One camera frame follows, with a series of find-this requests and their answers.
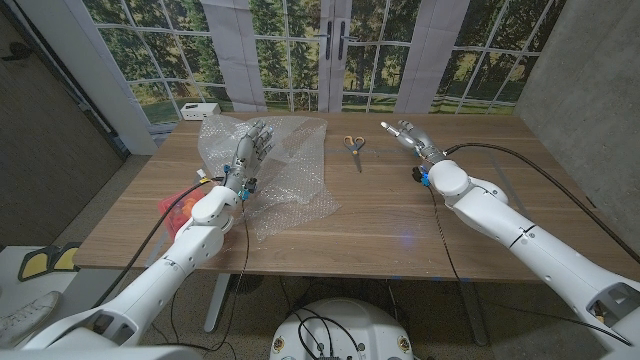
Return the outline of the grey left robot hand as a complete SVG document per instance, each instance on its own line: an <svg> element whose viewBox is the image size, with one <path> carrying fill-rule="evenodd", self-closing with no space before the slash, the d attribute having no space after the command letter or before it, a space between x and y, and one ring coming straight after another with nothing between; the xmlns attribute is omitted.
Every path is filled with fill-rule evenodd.
<svg viewBox="0 0 640 360"><path fill-rule="evenodd" d="M256 175L262 161L272 149L273 129L264 120L258 120L240 139L223 186L241 196L255 187Z"/></svg>

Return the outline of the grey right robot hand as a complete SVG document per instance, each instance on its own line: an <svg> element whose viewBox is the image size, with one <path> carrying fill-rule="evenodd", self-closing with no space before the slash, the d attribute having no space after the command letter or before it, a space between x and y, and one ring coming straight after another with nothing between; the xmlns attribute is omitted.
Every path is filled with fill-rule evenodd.
<svg viewBox="0 0 640 360"><path fill-rule="evenodd" d="M400 144L411 149L424 161L436 164L446 159L445 153L436 146L433 140L411 122L399 120L396 127L387 122L381 122L380 125Z"/></svg>

